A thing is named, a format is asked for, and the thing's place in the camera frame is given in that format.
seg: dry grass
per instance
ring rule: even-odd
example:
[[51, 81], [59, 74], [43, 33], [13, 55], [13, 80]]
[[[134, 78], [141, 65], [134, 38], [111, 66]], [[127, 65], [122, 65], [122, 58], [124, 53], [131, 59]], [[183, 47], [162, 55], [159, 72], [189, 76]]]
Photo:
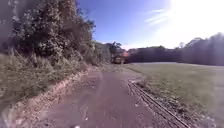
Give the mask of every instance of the dry grass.
[[45, 92], [50, 85], [85, 69], [77, 61], [64, 60], [56, 67], [45, 59], [37, 58], [37, 62], [39, 67], [33, 67], [26, 58], [0, 54], [0, 112], [9, 104]]
[[144, 74], [147, 87], [153, 92], [200, 114], [208, 114], [212, 109], [214, 88], [224, 87], [223, 67], [178, 63], [136, 63], [126, 67]]

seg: road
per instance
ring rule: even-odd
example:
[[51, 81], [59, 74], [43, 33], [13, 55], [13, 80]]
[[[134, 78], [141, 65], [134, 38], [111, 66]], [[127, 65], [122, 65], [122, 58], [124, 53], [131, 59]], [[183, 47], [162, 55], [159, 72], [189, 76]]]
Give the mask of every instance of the road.
[[90, 73], [74, 84], [63, 102], [44, 110], [32, 128], [175, 128], [160, 117], [127, 86], [130, 73]]

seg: asphalt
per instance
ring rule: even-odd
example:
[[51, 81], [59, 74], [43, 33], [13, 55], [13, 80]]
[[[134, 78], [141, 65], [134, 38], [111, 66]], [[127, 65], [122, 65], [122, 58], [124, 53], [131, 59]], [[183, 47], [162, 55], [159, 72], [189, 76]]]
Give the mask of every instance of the asphalt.
[[119, 74], [88, 76], [63, 103], [46, 110], [33, 128], [152, 128], [153, 113]]

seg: grassy verge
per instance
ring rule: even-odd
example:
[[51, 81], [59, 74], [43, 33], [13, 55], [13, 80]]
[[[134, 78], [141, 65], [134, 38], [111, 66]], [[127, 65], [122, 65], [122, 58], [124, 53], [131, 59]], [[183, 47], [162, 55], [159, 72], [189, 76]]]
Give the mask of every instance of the grassy verge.
[[223, 67], [177, 63], [128, 64], [127, 68], [147, 78], [147, 88], [174, 99], [191, 112], [208, 114], [213, 105], [214, 87], [224, 75]]
[[40, 58], [39, 67], [33, 67], [27, 61], [23, 57], [0, 55], [0, 111], [9, 104], [45, 92], [50, 85], [85, 69], [75, 61], [65, 61], [56, 67]]

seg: vegetation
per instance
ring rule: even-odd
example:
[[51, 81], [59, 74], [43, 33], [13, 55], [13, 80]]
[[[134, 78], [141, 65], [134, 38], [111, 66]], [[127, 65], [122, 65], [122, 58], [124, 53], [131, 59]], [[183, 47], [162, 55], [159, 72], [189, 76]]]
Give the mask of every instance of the vegetation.
[[146, 91], [168, 99], [177, 111], [181, 108], [181, 113], [188, 111], [191, 117], [195, 116], [194, 113], [211, 114], [215, 88], [223, 86], [223, 67], [178, 63], [135, 63], [125, 66], [146, 76]]
[[109, 48], [92, 41], [94, 22], [82, 17], [74, 0], [36, 3], [6, 21], [14, 27], [8, 40], [0, 42], [0, 111], [88, 64], [108, 61], [104, 54]]
[[224, 66], [224, 35], [218, 33], [208, 39], [195, 38], [185, 46], [175, 49], [163, 46], [130, 49], [127, 63], [133, 62], [179, 62], [201, 65]]

